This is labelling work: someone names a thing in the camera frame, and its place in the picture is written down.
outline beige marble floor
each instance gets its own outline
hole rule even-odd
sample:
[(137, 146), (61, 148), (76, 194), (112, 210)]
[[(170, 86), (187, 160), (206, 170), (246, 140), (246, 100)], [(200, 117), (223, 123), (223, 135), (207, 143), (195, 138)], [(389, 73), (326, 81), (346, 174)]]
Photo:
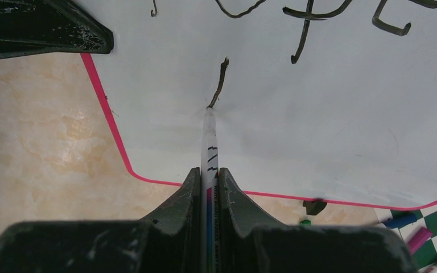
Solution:
[[(141, 218), (177, 187), (130, 176), (78, 54), (0, 60), (0, 233), (23, 220)], [(252, 196), (287, 224), (302, 202)], [(375, 222), (371, 208), (329, 204), (313, 224)]]

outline green and white checkered pattern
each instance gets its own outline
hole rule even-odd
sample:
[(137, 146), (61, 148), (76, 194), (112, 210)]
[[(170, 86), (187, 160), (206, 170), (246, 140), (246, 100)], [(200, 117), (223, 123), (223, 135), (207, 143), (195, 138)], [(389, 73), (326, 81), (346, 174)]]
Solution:
[(398, 234), (405, 242), (407, 242), (420, 227), (424, 226), (433, 232), (431, 239), (429, 239), (423, 246), (421, 246), (413, 258), (418, 264), (418, 268), (421, 268), (419, 272), (423, 272), (428, 266), (437, 261), (437, 205), (431, 206), (426, 209), (413, 210), (410, 212), (401, 212), (397, 210), (388, 209), (374, 209), (376, 216), (380, 222), (389, 218), (398, 218), (405, 213), (414, 213), (418, 217), (418, 221), (413, 224), (409, 224), (400, 229), (393, 229), (392, 231)]

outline beige tabletop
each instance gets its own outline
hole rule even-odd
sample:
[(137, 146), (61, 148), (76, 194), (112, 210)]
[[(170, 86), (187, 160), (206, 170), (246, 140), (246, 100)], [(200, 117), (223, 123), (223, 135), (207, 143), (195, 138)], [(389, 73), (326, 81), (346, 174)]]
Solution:
[[(138, 219), (177, 189), (128, 174), (80, 55), (0, 60), (0, 233), (23, 220)], [(372, 208), (306, 217), (301, 201), (251, 198), (287, 224), (377, 222)]]

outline magenta marker cap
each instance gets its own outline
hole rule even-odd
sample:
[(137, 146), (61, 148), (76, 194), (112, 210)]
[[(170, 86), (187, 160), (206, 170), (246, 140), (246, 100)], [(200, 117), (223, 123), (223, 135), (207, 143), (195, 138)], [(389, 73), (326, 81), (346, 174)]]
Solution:
[(431, 238), (433, 232), (426, 227), (421, 227), (416, 234), (408, 241), (411, 254), (415, 253), (428, 239)]

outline whiteboard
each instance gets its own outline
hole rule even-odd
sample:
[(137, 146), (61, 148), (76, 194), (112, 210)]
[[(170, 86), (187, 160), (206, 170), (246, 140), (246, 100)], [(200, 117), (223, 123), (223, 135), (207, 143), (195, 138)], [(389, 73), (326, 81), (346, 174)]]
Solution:
[[(234, 19), (214, 0), (79, 0), (114, 33), (93, 55), (131, 169), (182, 182), (200, 164), (205, 107), (215, 104), (219, 166), (241, 189), (375, 206), (437, 201), (437, 9), (352, 1), (311, 20), (297, 63), (307, 0), (267, 0)], [(255, 0), (222, 0), (239, 14)], [(312, 13), (342, 0), (316, 0)]]

